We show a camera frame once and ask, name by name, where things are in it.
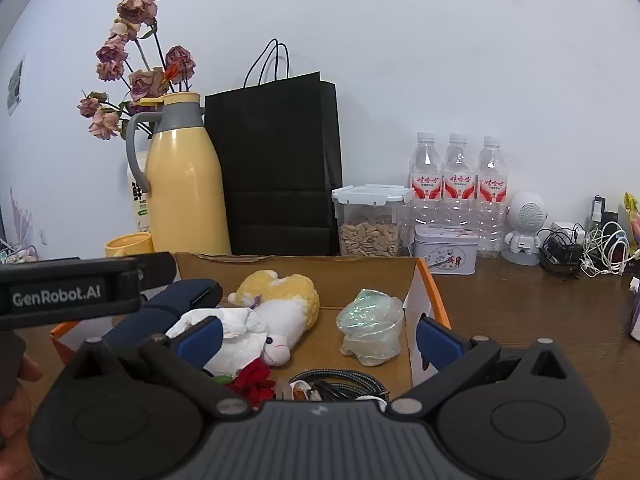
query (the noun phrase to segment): human hand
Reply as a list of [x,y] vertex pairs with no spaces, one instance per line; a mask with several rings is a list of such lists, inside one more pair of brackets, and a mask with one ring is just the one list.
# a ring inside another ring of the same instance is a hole
[[[42,378],[42,371],[25,355],[18,378],[34,383]],[[6,445],[0,451],[0,480],[28,480],[30,452],[27,424],[30,420],[31,401],[23,387],[17,384],[14,398],[0,406],[0,433],[6,437]]]

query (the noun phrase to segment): red and white label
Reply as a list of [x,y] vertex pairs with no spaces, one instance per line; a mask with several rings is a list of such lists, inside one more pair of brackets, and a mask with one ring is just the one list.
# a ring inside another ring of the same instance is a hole
[[472,200],[476,194],[476,176],[471,173],[451,173],[444,176],[444,197]]
[[481,202],[504,202],[507,196],[507,179],[479,178],[478,200]]
[[442,196],[442,177],[414,175],[411,182],[415,195],[424,200],[438,200]]

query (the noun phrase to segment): ribbed gray surface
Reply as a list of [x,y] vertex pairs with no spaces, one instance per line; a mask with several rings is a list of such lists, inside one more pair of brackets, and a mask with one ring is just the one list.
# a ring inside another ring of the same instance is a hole
[[420,424],[385,418],[373,402],[268,402],[216,426],[166,480],[470,480]]

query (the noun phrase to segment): white bottle with black text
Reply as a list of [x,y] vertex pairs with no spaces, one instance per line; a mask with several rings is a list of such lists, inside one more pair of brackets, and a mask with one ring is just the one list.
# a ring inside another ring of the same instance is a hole
[[472,227],[476,171],[465,153],[466,135],[450,134],[444,162],[442,219],[451,227]]
[[502,247],[509,170],[500,152],[498,137],[485,137],[478,162],[476,232],[478,255],[495,258]]
[[418,146],[409,164],[408,187],[412,187],[415,198],[415,221],[420,224],[440,222],[442,201],[442,160],[435,147],[435,135],[418,132]]

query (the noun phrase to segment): yellow thermos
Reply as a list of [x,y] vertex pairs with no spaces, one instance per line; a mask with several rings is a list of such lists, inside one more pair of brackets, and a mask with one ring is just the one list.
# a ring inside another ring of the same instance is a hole
[[[139,103],[159,108],[135,114],[127,126],[127,159],[136,182],[149,195],[155,250],[231,254],[222,172],[204,129],[200,95],[176,92]],[[141,121],[157,125],[144,172],[134,143]]]

